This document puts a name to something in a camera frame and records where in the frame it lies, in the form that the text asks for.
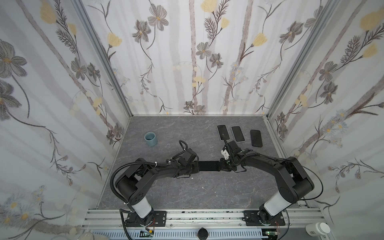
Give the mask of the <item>black mounting plate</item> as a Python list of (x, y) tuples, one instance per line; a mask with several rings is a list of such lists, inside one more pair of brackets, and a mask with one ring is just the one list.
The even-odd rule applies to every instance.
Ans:
[(128, 213), (128, 216), (125, 218), (125, 225), (126, 227), (164, 227), (166, 219), (166, 211), (151, 211), (144, 218), (141, 218), (137, 213)]
[(265, 227), (277, 227), (285, 226), (286, 222), (282, 213), (278, 213), (275, 216), (271, 216), (265, 210), (256, 210), (256, 211), (244, 211), (243, 221), (246, 222), (246, 225), (249, 226), (265, 226)]

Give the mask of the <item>black phone case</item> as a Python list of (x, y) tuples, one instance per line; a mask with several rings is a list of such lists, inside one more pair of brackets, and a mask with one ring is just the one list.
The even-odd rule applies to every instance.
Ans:
[(260, 130), (250, 130), (251, 144), (253, 147), (262, 148), (263, 140)]

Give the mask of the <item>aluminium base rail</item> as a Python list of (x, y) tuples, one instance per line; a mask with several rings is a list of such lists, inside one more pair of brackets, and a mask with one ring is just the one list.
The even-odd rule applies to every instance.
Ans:
[(110, 240), (197, 240), (197, 232), (205, 228), (209, 240), (287, 240), (290, 235), (308, 237), (306, 225), (322, 222), (319, 209), (287, 209), (283, 212), (285, 226), (247, 226), (242, 209), (233, 210), (166, 210), (164, 227), (151, 227), (150, 234), (143, 227), (123, 229), (118, 210), (89, 210), (81, 232), (106, 236)]

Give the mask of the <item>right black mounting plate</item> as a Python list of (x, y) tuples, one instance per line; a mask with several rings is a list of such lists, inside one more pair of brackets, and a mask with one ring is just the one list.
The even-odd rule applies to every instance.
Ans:
[(265, 226), (265, 227), (277, 227), (285, 226), (286, 222), (282, 213), (278, 213), (275, 216), (271, 216), (265, 210), (256, 210), (256, 211), (244, 211), (243, 221), (246, 222), (246, 225), (249, 226)]

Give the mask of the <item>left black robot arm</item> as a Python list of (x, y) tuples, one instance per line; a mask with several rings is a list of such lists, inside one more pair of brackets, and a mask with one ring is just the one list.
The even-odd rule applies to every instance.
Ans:
[(199, 172), (199, 157), (180, 140), (182, 151), (166, 163), (151, 163), (143, 158), (117, 168), (110, 177), (113, 194), (128, 207), (123, 213), (132, 212), (136, 222), (148, 226), (154, 222), (154, 209), (146, 195), (154, 182), (163, 178), (189, 178)]

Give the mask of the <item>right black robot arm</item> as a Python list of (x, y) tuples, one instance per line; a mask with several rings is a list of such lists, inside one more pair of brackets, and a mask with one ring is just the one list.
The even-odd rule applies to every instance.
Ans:
[(257, 220), (261, 225), (269, 226), (282, 217), (282, 212), (297, 203), (315, 189), (313, 180), (294, 158), (273, 158), (251, 149), (242, 150), (235, 141), (224, 140), (221, 150), (220, 170), (226, 172), (246, 172), (247, 167), (264, 171), (275, 178), (278, 191), (259, 207)]

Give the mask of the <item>white round cap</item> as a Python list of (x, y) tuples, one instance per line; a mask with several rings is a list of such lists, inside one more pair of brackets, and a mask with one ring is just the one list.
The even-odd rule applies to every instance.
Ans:
[(325, 236), (331, 232), (327, 223), (318, 222), (306, 225), (306, 232), (311, 237)]

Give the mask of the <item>black knob on rail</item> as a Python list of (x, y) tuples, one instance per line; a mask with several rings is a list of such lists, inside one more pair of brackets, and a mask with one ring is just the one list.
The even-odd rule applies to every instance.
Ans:
[(200, 228), (197, 232), (197, 238), (199, 240), (207, 240), (207, 238), (209, 237), (209, 232), (207, 229), (205, 228)]

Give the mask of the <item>teal ceramic cup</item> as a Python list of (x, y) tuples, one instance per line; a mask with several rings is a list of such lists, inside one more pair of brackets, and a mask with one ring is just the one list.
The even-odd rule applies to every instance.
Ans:
[(154, 132), (146, 133), (144, 138), (149, 147), (154, 147), (158, 144), (157, 135)]

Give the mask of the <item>black phone blue edge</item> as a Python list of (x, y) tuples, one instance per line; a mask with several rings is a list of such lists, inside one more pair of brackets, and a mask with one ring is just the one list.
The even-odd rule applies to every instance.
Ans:
[(198, 163), (200, 172), (220, 172), (221, 165), (218, 161), (202, 161)]

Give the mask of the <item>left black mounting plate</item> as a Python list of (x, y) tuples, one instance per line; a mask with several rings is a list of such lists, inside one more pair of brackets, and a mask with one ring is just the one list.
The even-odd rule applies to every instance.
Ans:
[(151, 211), (144, 218), (141, 218), (137, 213), (128, 213), (128, 216), (125, 218), (125, 225), (126, 227), (164, 227), (166, 219), (166, 211)]

